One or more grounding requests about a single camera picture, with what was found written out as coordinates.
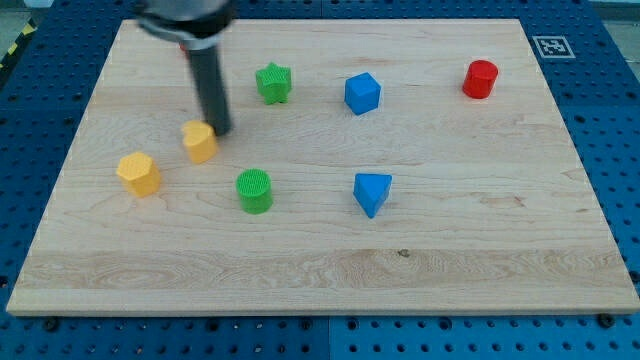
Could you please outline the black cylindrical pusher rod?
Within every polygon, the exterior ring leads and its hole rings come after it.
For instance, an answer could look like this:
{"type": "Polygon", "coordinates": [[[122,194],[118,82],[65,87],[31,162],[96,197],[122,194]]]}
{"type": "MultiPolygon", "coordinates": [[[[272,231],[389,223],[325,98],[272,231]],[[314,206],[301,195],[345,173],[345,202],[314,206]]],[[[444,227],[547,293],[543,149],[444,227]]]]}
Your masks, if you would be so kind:
{"type": "Polygon", "coordinates": [[[187,51],[204,121],[217,136],[232,130],[232,119],[216,46],[187,51]]]}

